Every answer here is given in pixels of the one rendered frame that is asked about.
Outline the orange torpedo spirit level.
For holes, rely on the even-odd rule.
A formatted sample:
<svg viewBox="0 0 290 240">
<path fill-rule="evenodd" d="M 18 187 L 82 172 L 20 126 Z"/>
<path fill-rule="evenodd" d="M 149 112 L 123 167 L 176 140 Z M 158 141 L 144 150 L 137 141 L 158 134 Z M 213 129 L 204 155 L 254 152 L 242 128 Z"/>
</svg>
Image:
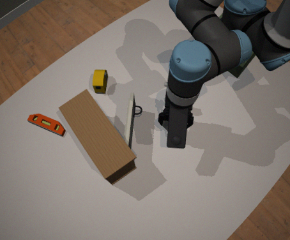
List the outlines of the orange torpedo spirit level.
<svg viewBox="0 0 290 240">
<path fill-rule="evenodd" d="M 41 114 L 31 114 L 27 121 L 62 137 L 66 131 L 59 121 Z"/>
</svg>

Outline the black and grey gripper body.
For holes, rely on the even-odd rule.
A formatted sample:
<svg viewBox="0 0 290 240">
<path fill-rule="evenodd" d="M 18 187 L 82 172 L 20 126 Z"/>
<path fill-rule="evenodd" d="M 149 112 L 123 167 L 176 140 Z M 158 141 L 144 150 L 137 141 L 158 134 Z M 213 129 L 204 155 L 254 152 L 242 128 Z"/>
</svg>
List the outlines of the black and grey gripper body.
<svg viewBox="0 0 290 240">
<path fill-rule="evenodd" d="M 169 101 L 168 101 L 169 100 Z M 169 105 L 170 105 L 170 103 L 171 103 L 171 105 L 172 106 L 174 106 L 174 107 L 176 107 L 176 108 L 178 108 L 178 109 L 187 109 L 188 108 L 188 123 L 190 122 L 190 118 L 192 118 L 192 114 L 193 113 L 191 113 L 191 110 L 192 110 L 192 105 L 193 104 L 191 104 L 191 105 L 189 105 L 189 106 L 179 106 L 179 105 L 177 105 L 177 104 L 174 104 L 169 98 L 168 98 L 168 96 L 167 96 L 167 90 L 166 90 L 166 94 L 165 94 L 165 108 L 164 108 L 164 110 L 163 110 L 163 119 L 165 120 L 165 121 L 169 121 Z"/>
</svg>

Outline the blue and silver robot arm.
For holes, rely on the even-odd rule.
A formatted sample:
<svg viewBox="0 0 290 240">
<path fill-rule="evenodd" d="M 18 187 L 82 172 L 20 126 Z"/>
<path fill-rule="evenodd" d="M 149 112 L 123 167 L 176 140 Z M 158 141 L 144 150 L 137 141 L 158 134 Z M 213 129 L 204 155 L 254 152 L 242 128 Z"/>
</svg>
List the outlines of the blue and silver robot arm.
<svg viewBox="0 0 290 240">
<path fill-rule="evenodd" d="M 219 19 L 214 11 L 223 1 Z M 205 82 L 238 67 L 252 51 L 268 71 L 290 61 L 290 0 L 271 13 L 266 4 L 266 0 L 169 0 L 195 39 L 178 43 L 169 61 L 164 86 L 174 104 L 193 104 Z M 170 104 L 167 147 L 185 148 L 187 124 L 188 108 Z"/>
</svg>

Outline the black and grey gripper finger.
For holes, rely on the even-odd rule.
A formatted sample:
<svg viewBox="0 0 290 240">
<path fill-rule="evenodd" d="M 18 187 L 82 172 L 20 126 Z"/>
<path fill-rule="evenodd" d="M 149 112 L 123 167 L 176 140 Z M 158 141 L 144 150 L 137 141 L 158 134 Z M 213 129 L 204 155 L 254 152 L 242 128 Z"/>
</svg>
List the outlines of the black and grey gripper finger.
<svg viewBox="0 0 290 240">
<path fill-rule="evenodd" d="M 187 128 L 191 127 L 194 122 L 194 117 L 190 118 L 190 122 L 187 124 Z"/>
<path fill-rule="evenodd" d="M 160 123 L 161 126 L 163 126 L 167 131 L 168 131 L 168 121 L 165 121 L 163 119 L 163 112 L 159 113 L 158 115 L 158 122 Z"/>
</svg>

